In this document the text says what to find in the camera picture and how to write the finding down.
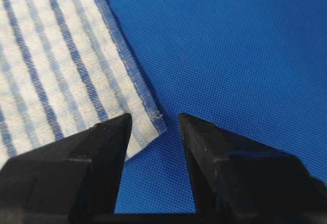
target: blue fabric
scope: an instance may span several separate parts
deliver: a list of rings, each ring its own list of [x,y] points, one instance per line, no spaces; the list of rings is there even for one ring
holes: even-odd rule
[[[298,156],[327,183],[327,0],[109,0],[168,131],[131,159],[116,212],[191,212],[177,116]]]

